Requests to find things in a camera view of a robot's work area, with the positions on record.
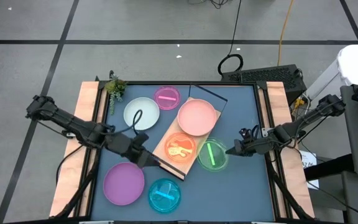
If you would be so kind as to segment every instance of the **small plant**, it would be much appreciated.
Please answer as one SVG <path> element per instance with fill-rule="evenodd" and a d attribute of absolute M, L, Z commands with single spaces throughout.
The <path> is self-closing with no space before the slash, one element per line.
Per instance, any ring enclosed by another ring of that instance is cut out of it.
<path fill-rule="evenodd" d="M 127 83 L 124 80 L 118 79 L 118 76 L 114 74 L 114 72 L 111 70 L 109 74 L 109 82 L 105 84 L 105 89 L 107 93 L 110 94 L 110 114 L 114 114 L 114 100 L 117 99 L 118 102 L 122 101 L 122 96 L 125 92 L 125 87 L 127 86 Z"/>

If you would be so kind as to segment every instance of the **black cable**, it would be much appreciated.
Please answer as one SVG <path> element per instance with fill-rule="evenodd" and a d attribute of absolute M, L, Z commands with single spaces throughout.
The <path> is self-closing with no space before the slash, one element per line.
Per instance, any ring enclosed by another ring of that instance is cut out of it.
<path fill-rule="evenodd" d="M 54 129 L 51 128 L 50 126 L 47 126 L 46 124 L 44 124 L 44 123 L 42 123 L 42 122 L 40 122 L 40 121 L 37 121 L 37 123 L 41 124 L 42 126 L 48 128 L 49 130 L 51 130 L 51 131 L 53 131 L 53 132 L 55 132 L 55 133 L 57 133 L 57 134 L 59 134 L 59 135 L 65 137 L 65 138 L 67 138 L 67 136 L 65 136 L 64 134 L 62 134 L 62 133 L 60 133 L 60 132 L 58 132 L 58 131 L 56 131 L 56 130 L 54 130 Z"/>
<path fill-rule="evenodd" d="M 135 123 L 136 115 L 138 114 L 138 112 L 140 112 L 140 116 L 142 116 L 142 114 L 143 114 L 143 111 L 142 111 L 142 110 L 136 111 L 135 116 L 134 116 L 134 119 L 132 120 L 132 124 Z M 135 135 L 138 135 L 138 134 L 139 134 L 139 133 L 136 131 L 135 126 L 134 126 L 134 132 L 135 132 Z"/>
<path fill-rule="evenodd" d="M 187 0 L 187 3 L 191 4 L 191 5 L 201 4 L 201 3 L 204 3 L 204 2 L 206 2 L 206 0 L 200 0 L 198 2 L 191 2 L 190 0 Z"/>
<path fill-rule="evenodd" d="M 298 141 L 301 142 L 307 135 L 310 134 L 310 132 L 312 132 L 314 129 L 316 129 L 323 121 L 325 121 L 325 119 L 327 119 L 328 116 L 325 116 L 316 126 L 314 126 L 312 129 L 310 129 L 309 132 L 307 132 L 304 136 L 302 136 L 302 138 Z"/>
<path fill-rule="evenodd" d="M 278 151 L 278 154 L 279 155 L 281 155 L 281 152 L 283 151 L 283 149 L 280 149 L 279 151 Z M 277 161 L 277 157 L 276 158 L 274 158 L 274 160 L 272 160 L 272 161 L 270 161 L 270 162 L 275 162 L 275 161 Z"/>
<path fill-rule="evenodd" d="M 314 153 L 312 153 L 312 152 L 303 144 L 303 141 L 300 141 L 300 143 L 302 144 L 302 146 L 303 146 L 308 152 L 310 152 L 310 153 L 317 159 L 317 161 L 325 162 L 324 160 L 317 158 L 317 156 L 315 156 Z"/>
<path fill-rule="evenodd" d="M 215 7 L 215 9 L 220 9 L 224 4 L 226 4 L 229 0 L 218 0 L 218 2 L 215 2 L 213 0 L 209 0 L 212 5 Z"/>
<path fill-rule="evenodd" d="M 99 156 L 94 158 L 94 162 L 92 164 L 91 169 L 89 170 L 88 174 L 86 175 L 84 181 L 78 186 L 77 191 L 74 193 L 70 201 L 65 205 L 63 210 L 58 213 L 56 216 L 51 218 L 66 218 L 70 215 L 71 211 L 73 210 L 74 206 L 77 204 L 80 197 L 83 195 L 83 192 L 87 188 L 88 184 L 96 177 L 97 170 L 99 164 Z"/>
<path fill-rule="evenodd" d="M 236 68 L 235 72 L 241 71 L 242 66 L 244 65 L 244 60 L 242 59 L 241 55 L 239 55 L 239 54 L 231 54 L 231 50 L 232 50 L 232 48 L 233 48 L 233 43 L 234 43 L 234 37 L 236 36 L 237 22 L 238 22 L 238 20 L 239 20 L 241 1 L 242 1 L 242 0 L 240 0 L 240 2 L 239 2 L 239 7 L 238 7 L 238 9 L 237 9 L 236 24 L 234 25 L 234 32 L 233 32 L 233 38 L 231 39 L 230 51 L 229 51 L 229 53 L 227 54 L 227 56 L 226 56 L 224 59 L 222 59 L 221 62 L 219 63 L 219 65 L 218 65 L 218 73 L 219 73 L 220 75 L 222 75 L 222 76 L 223 76 L 223 73 L 222 73 L 222 64 L 223 64 L 227 59 L 229 59 L 229 58 L 231 58 L 231 57 L 236 57 L 236 58 L 238 58 L 238 59 L 240 60 L 240 65 Z"/>
<path fill-rule="evenodd" d="M 74 151 L 72 151 L 71 153 L 69 153 L 67 156 L 65 156 L 62 161 L 60 161 L 59 163 L 59 166 L 57 167 L 57 170 L 56 170 L 56 185 L 57 185 L 57 182 L 59 180 L 59 173 L 60 173 L 60 168 L 62 167 L 63 163 L 66 161 L 66 159 L 68 159 L 70 156 L 74 155 L 74 153 L 78 152 L 81 147 L 83 147 L 84 145 L 80 145 L 78 148 L 76 148 Z"/>
<path fill-rule="evenodd" d="M 64 116 L 62 116 L 62 115 L 60 115 L 60 114 L 54 113 L 53 111 L 50 111 L 50 110 L 48 110 L 48 109 L 42 109 L 42 108 L 40 108 L 40 109 L 35 110 L 34 113 L 35 113 L 35 112 L 38 112 L 38 111 L 47 111 L 47 112 L 52 113 L 52 114 L 54 114 L 54 115 L 60 116 L 61 118 L 65 118 L 67 121 L 69 121 L 69 122 L 71 122 L 71 123 L 73 123 L 73 124 L 76 124 L 76 125 L 78 125 L 78 126 L 80 126 L 80 127 L 82 127 L 82 128 L 85 128 L 85 129 L 89 130 L 89 129 L 88 129 L 89 127 L 87 127 L 87 126 L 85 126 L 85 125 L 82 125 L 82 124 L 80 124 L 80 123 L 77 123 L 76 121 L 67 119 L 66 117 L 64 117 Z M 142 111 L 142 110 L 136 111 L 135 117 L 136 117 L 136 115 L 137 115 L 138 113 L 140 113 L 139 118 L 136 120 L 135 123 L 133 123 L 133 124 L 132 124 L 131 126 L 129 126 L 128 128 L 123 129 L 123 130 L 120 130 L 120 131 L 116 131 L 116 132 L 111 132 L 111 133 L 109 133 L 109 132 L 107 132 L 107 133 L 98 132 L 98 133 L 101 134 L 101 135 L 116 135 L 116 134 L 119 134 L 119 133 L 123 133 L 123 132 L 125 132 L 125 131 L 128 131 L 128 130 L 132 129 L 132 128 L 140 121 L 140 119 L 141 119 L 141 117 L 142 117 L 142 115 L 143 115 L 143 111 Z"/>
<path fill-rule="evenodd" d="M 328 104 L 327 106 L 325 106 L 324 108 L 321 108 L 320 111 L 323 111 L 323 110 L 325 110 L 326 108 L 328 108 L 328 107 L 330 107 L 330 106 L 332 106 L 332 105 L 335 105 L 336 103 L 339 103 L 339 102 L 341 102 L 341 101 L 337 101 L 337 102 L 334 102 L 334 103 L 330 103 L 330 104 Z M 327 117 L 328 117 L 328 115 L 325 116 L 325 117 L 323 118 L 323 120 L 320 121 L 314 128 L 312 128 L 312 130 L 314 130 L 318 125 L 320 125 Z M 298 144 L 298 141 L 297 141 L 297 139 L 298 139 L 298 134 L 299 134 L 299 132 L 300 132 L 300 130 L 301 130 L 302 124 L 305 123 L 305 122 L 306 122 L 306 120 L 303 119 L 303 121 L 299 124 L 298 128 L 296 129 L 293 146 L 287 145 L 287 147 L 292 148 L 292 149 L 295 149 L 296 145 Z"/>
<path fill-rule="evenodd" d="M 343 206 L 345 206 L 346 208 L 350 208 L 351 210 L 355 211 L 358 213 L 358 210 L 353 208 L 352 206 L 350 205 L 347 205 L 346 203 L 342 202 L 341 200 L 339 200 L 337 197 L 333 196 L 332 194 L 328 193 L 327 191 L 315 186 L 314 184 L 310 183 L 309 181 L 307 181 L 307 183 L 309 183 L 310 185 L 312 185 L 313 187 L 315 187 L 316 189 L 322 191 L 323 193 L 325 193 L 326 195 L 332 197 L 333 199 L 335 199 L 336 201 L 338 201 L 339 203 L 341 203 Z"/>

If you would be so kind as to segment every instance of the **black floor line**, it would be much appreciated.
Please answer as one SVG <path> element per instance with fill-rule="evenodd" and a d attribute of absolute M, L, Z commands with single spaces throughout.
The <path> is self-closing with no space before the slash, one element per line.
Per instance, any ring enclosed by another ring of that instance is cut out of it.
<path fill-rule="evenodd" d="M 25 158 L 27 157 L 27 153 L 29 151 L 31 140 L 34 135 L 34 131 L 36 127 L 37 127 L 37 122 L 31 121 L 29 129 L 27 130 L 27 134 L 25 135 L 22 149 L 20 150 L 19 153 L 19 157 L 17 158 L 15 168 L 13 169 L 11 179 L 9 180 L 9 183 L 7 185 L 4 198 L 2 199 L 0 205 L 0 224 L 4 222 L 7 209 L 9 208 L 9 204 L 11 203 L 12 196 L 17 185 L 17 181 L 19 180 L 20 173 L 22 172 L 24 161 Z"/>
<path fill-rule="evenodd" d="M 52 59 L 52 62 L 51 62 L 51 65 L 50 65 L 50 68 L 48 71 L 48 75 L 45 79 L 44 86 L 42 87 L 41 95 L 46 95 L 48 93 L 50 84 L 52 82 L 53 75 L 55 74 L 55 70 L 56 70 L 60 55 L 62 54 L 64 40 L 67 38 L 67 34 L 70 29 L 71 22 L 73 21 L 74 14 L 75 14 L 76 8 L 78 6 L 78 1 L 79 0 L 73 1 L 73 5 L 71 7 L 65 27 L 63 29 L 62 36 L 60 38 L 60 43 L 56 49 L 55 55 L 53 56 L 53 59 Z M 11 179 L 9 180 L 7 189 L 5 191 L 4 197 L 3 197 L 1 205 L 0 205 L 0 223 L 3 223 L 5 220 L 5 216 L 6 216 L 8 208 L 9 208 L 9 204 L 11 203 L 14 191 L 16 189 L 17 181 L 19 180 L 20 174 L 22 172 L 23 165 L 24 165 L 25 159 L 27 157 L 27 153 L 29 151 L 30 144 L 31 144 L 32 138 L 34 136 L 36 127 L 37 127 L 37 122 L 31 121 L 30 126 L 27 130 L 27 134 L 25 135 L 24 142 L 23 142 L 21 151 L 19 153 L 19 157 L 17 158 Z"/>
<path fill-rule="evenodd" d="M 349 9 L 349 6 L 347 6 L 347 3 L 345 2 L 345 0 L 339 0 L 339 1 L 341 2 L 341 5 L 343 7 L 343 10 L 345 11 L 346 17 L 349 20 L 349 23 L 351 24 L 353 32 L 356 35 L 357 40 L 358 40 L 358 27 L 357 27 L 357 24 L 353 18 L 351 10 Z"/>
<path fill-rule="evenodd" d="M 60 40 L 0 40 L 0 44 L 60 44 Z"/>
<path fill-rule="evenodd" d="M 230 44 L 231 40 L 0 40 L 0 44 L 39 45 L 157 45 L 157 44 Z M 278 45 L 279 40 L 235 40 L 234 44 Z M 283 45 L 351 45 L 358 40 L 283 40 Z"/>

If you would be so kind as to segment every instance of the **cable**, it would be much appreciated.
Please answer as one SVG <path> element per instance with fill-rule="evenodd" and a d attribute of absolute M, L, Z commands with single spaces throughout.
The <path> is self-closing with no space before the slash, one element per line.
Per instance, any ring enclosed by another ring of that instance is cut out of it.
<path fill-rule="evenodd" d="M 116 131 L 116 132 L 113 132 L 113 133 L 102 133 L 102 135 L 112 135 L 113 136 L 113 135 L 116 135 L 116 134 L 119 134 L 119 133 L 126 132 L 126 131 L 128 131 L 128 130 L 130 130 L 132 128 L 135 128 L 135 125 L 140 121 L 140 119 L 141 119 L 141 117 L 143 115 L 143 111 L 142 110 L 137 110 L 135 115 L 134 115 L 134 120 L 135 120 L 135 117 L 137 116 L 138 113 L 140 113 L 139 118 L 134 123 L 132 123 L 132 125 L 129 126 L 128 128 L 123 129 L 121 131 Z"/>
<path fill-rule="evenodd" d="M 100 156 L 97 156 L 100 153 L 101 149 L 96 149 L 96 156 L 94 158 L 93 164 L 91 169 L 89 170 L 88 174 L 86 175 L 84 181 L 78 186 L 77 191 L 74 193 L 70 201 L 65 205 L 63 210 L 55 215 L 54 217 L 50 218 L 67 218 L 71 211 L 73 210 L 74 206 L 77 204 L 80 197 L 83 195 L 83 192 L 87 188 L 88 184 L 96 177 L 97 175 L 97 167 L 99 164 Z"/>
<path fill-rule="evenodd" d="M 332 194 L 328 193 L 327 191 L 315 186 L 314 184 L 310 183 L 309 181 L 307 181 L 307 183 L 309 183 L 310 185 L 312 185 L 313 187 L 315 187 L 316 189 L 322 191 L 323 193 L 325 193 L 326 195 L 332 197 L 333 199 L 335 199 L 336 201 L 338 201 L 339 203 L 341 203 L 343 206 L 345 206 L 346 208 L 350 208 L 351 210 L 355 211 L 358 213 L 358 210 L 353 208 L 352 206 L 347 205 L 346 203 L 342 202 L 341 200 L 339 200 L 337 197 L 333 196 Z"/>
<path fill-rule="evenodd" d="M 201 4 L 201 3 L 204 3 L 204 2 L 206 2 L 206 0 L 199 0 L 198 2 L 191 2 L 190 0 L 187 0 L 187 3 L 191 4 L 191 5 Z"/>
<path fill-rule="evenodd" d="M 303 144 L 303 141 L 300 141 L 300 143 L 302 144 L 302 146 L 303 146 L 308 152 L 310 152 L 310 153 L 316 158 L 317 161 L 325 162 L 324 160 L 317 158 L 317 156 L 315 156 L 315 154 L 312 153 L 312 152 Z"/>
<path fill-rule="evenodd" d="M 36 121 L 36 122 L 39 123 L 39 124 L 41 124 L 42 126 L 48 128 L 49 130 L 51 130 L 51 131 L 53 131 L 53 132 L 55 132 L 55 133 L 57 133 L 57 134 L 59 134 L 59 135 L 65 137 L 65 138 L 67 138 L 67 136 L 65 136 L 64 134 L 62 134 L 62 133 L 60 133 L 60 132 L 54 130 L 54 129 L 51 128 L 50 126 L 47 126 L 46 124 L 42 123 L 41 121 Z"/>
<path fill-rule="evenodd" d="M 229 0 L 218 0 L 218 2 L 214 2 L 213 0 L 209 0 L 215 9 L 220 9 L 224 4 L 226 4 Z"/>
<path fill-rule="evenodd" d="M 295 116 L 295 120 L 298 119 L 298 115 L 299 115 L 299 107 L 300 107 L 300 100 L 301 100 L 301 97 L 297 98 L 296 100 L 299 100 L 298 102 L 298 107 L 296 107 L 296 103 L 294 105 L 294 109 L 296 109 L 296 116 Z"/>
<path fill-rule="evenodd" d="M 282 152 L 282 151 L 283 151 L 283 149 L 280 149 L 280 150 L 278 151 L 278 154 L 281 155 L 281 152 Z M 270 162 L 273 163 L 273 162 L 275 162 L 275 161 L 277 161 L 277 157 L 275 157 L 274 160 L 272 160 L 272 161 L 270 161 Z"/>
<path fill-rule="evenodd" d="M 327 106 L 325 106 L 324 108 L 321 108 L 320 111 L 323 111 L 323 110 L 325 110 L 326 108 L 328 108 L 328 107 L 330 107 L 330 106 L 332 106 L 332 105 L 334 105 L 334 104 L 336 104 L 336 103 L 339 103 L 339 102 L 341 102 L 341 101 L 337 101 L 337 102 L 334 102 L 334 103 L 330 103 L 330 104 L 328 104 Z M 319 126 L 327 117 L 328 117 L 328 116 L 326 116 L 322 121 L 320 121 L 314 128 L 312 128 L 312 130 L 314 130 L 315 128 L 317 128 L 317 126 Z M 289 145 L 288 145 L 287 147 L 292 148 L 292 149 L 294 149 L 294 148 L 296 147 L 296 145 L 298 144 L 298 141 L 297 141 L 297 139 L 298 139 L 298 133 L 299 133 L 299 131 L 300 131 L 300 129 L 301 129 L 302 124 L 305 123 L 305 122 L 306 122 L 306 120 L 303 119 L 303 121 L 299 124 L 298 128 L 296 129 L 293 146 L 289 146 Z"/>
<path fill-rule="evenodd" d="M 67 119 L 66 117 L 64 117 L 64 116 L 62 116 L 62 115 L 60 115 L 60 114 L 56 114 L 55 112 L 50 111 L 50 110 L 48 110 L 48 109 L 42 109 L 42 108 L 40 108 L 40 109 L 35 110 L 34 113 L 35 113 L 35 112 L 38 112 L 38 111 L 47 111 L 47 112 L 52 113 L 52 114 L 54 114 L 54 115 L 60 116 L 61 118 L 65 118 L 67 121 L 69 121 L 69 122 L 71 122 L 71 123 L 73 123 L 73 124 L 76 124 L 76 125 L 78 125 L 78 126 L 80 126 L 80 127 L 82 127 L 82 128 L 85 128 L 85 129 L 89 130 L 89 127 L 87 127 L 87 126 L 85 126 L 85 125 L 83 125 L 83 124 L 77 123 L 76 121 Z M 135 113 L 134 116 L 136 117 L 136 115 L 137 115 L 138 113 L 140 113 L 139 118 L 136 120 L 135 123 L 133 123 L 133 124 L 132 124 L 131 126 L 129 126 L 128 128 L 123 129 L 123 130 L 121 130 L 121 131 L 116 131 L 116 132 L 113 132 L 113 133 L 102 133 L 102 132 L 98 132 L 98 133 L 101 134 L 101 135 L 112 135 L 112 136 L 113 136 L 113 135 L 116 135 L 116 134 L 119 134 L 119 133 L 123 133 L 123 132 L 125 132 L 125 131 L 128 131 L 128 130 L 132 129 L 132 128 L 140 121 L 140 119 L 141 119 L 141 117 L 142 117 L 142 115 L 143 115 L 143 111 L 142 111 L 142 110 L 136 111 L 136 113 Z"/>
<path fill-rule="evenodd" d="M 283 42 L 285 27 L 287 26 L 288 17 L 290 16 L 291 8 L 292 8 L 293 0 L 291 0 L 290 7 L 288 8 L 287 16 L 285 16 L 285 21 L 283 25 L 283 29 L 281 30 L 281 36 L 280 36 L 280 42 L 278 44 L 278 60 L 277 60 L 277 66 L 280 65 L 281 62 L 281 45 Z"/>
<path fill-rule="evenodd" d="M 310 132 L 312 132 L 314 129 L 316 129 L 323 121 L 325 121 L 327 119 L 328 116 L 325 116 L 316 126 L 314 126 L 309 132 L 307 132 L 304 136 L 302 136 L 302 138 L 298 141 L 298 142 L 302 142 L 302 140 L 307 137 L 307 135 L 310 134 Z"/>
<path fill-rule="evenodd" d="M 136 124 L 137 122 L 135 122 L 135 119 L 136 119 L 136 115 L 140 112 L 140 116 L 142 116 L 143 114 L 143 111 L 142 110 L 138 110 L 136 111 L 135 115 L 134 115 L 134 119 L 132 120 L 132 124 Z M 135 128 L 135 125 L 134 125 L 134 132 L 135 132 L 135 135 L 138 135 L 139 133 L 136 131 L 136 128 Z"/>
<path fill-rule="evenodd" d="M 310 107 L 310 99 L 308 98 L 308 96 L 306 96 L 306 94 L 302 93 L 302 95 L 308 100 L 308 106 L 306 107 L 305 110 L 305 115 L 306 115 Z"/>
<path fill-rule="evenodd" d="M 241 7 L 241 1 L 239 2 L 239 7 L 237 9 L 237 17 L 236 17 L 236 24 L 234 25 L 234 32 L 233 32 L 233 38 L 231 39 L 231 45 L 230 45 L 230 51 L 229 53 L 227 54 L 227 56 L 221 60 L 221 62 L 219 63 L 218 65 L 218 73 L 223 76 L 223 73 L 222 73 L 222 64 L 229 58 L 231 57 L 236 57 L 240 60 L 240 65 L 236 68 L 235 72 L 238 72 L 238 71 L 241 71 L 242 69 L 242 66 L 244 65 L 244 60 L 242 59 L 242 56 L 239 55 L 239 54 L 231 54 L 231 50 L 233 48 L 233 43 L 234 43 L 234 37 L 236 36 L 236 30 L 237 30 L 237 22 L 239 20 L 239 14 L 240 14 L 240 7 Z"/>
<path fill-rule="evenodd" d="M 57 170 L 56 170 L 56 185 L 57 185 L 57 182 L 59 180 L 59 173 L 60 173 L 60 168 L 62 167 L 63 163 L 66 161 L 66 159 L 68 159 L 70 156 L 74 155 L 76 152 L 78 152 L 81 147 L 83 147 L 84 145 L 80 145 L 78 148 L 76 148 L 74 151 L 72 151 L 71 153 L 69 153 L 67 156 L 65 156 L 62 161 L 60 161 L 59 163 L 59 166 L 57 167 Z"/>

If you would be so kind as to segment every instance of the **table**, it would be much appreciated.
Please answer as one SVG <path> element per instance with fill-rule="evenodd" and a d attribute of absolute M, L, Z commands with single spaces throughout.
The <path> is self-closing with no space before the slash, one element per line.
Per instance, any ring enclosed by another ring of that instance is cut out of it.
<path fill-rule="evenodd" d="M 358 102 L 352 100 L 353 94 L 352 86 L 341 87 L 342 99 L 346 104 L 345 118 L 352 153 L 306 168 L 305 175 L 308 180 L 340 174 L 345 170 L 358 173 Z"/>
<path fill-rule="evenodd" d="M 90 120 L 93 114 L 93 107 L 96 101 L 98 82 L 83 82 L 78 97 L 78 102 L 75 110 L 75 116 L 81 119 Z M 270 98 L 270 105 L 272 108 L 273 120 L 275 125 L 291 121 L 290 112 L 287 105 L 287 99 L 282 83 L 268 82 L 267 83 L 268 95 Z M 263 94 L 259 92 L 260 97 L 263 99 Z M 101 99 L 104 99 L 106 92 L 102 92 Z M 262 113 L 265 123 L 268 124 L 266 105 L 261 103 Z M 98 121 L 102 119 L 103 110 L 100 108 L 98 111 Z M 65 154 L 67 155 L 72 150 L 78 147 L 78 143 L 75 139 L 69 140 Z M 59 212 L 67 201 L 71 198 L 72 194 L 78 188 L 78 182 L 80 179 L 81 168 L 83 165 L 83 159 L 85 156 L 84 151 L 80 151 L 73 157 L 69 158 L 62 166 L 60 173 L 60 179 L 53 199 L 51 208 L 51 215 Z M 284 149 L 282 152 L 283 170 L 285 173 L 285 180 L 289 191 L 293 194 L 298 203 L 305 209 L 305 211 L 314 216 L 313 207 L 311 206 L 309 192 L 306 186 L 306 179 L 303 176 L 303 168 L 299 158 L 299 154 L 293 149 Z M 89 191 L 87 190 L 83 196 L 83 205 L 85 205 Z M 285 217 L 284 203 L 282 195 L 277 194 L 278 205 L 280 208 L 280 216 Z M 84 215 L 86 211 L 85 206 L 81 207 L 80 215 Z"/>

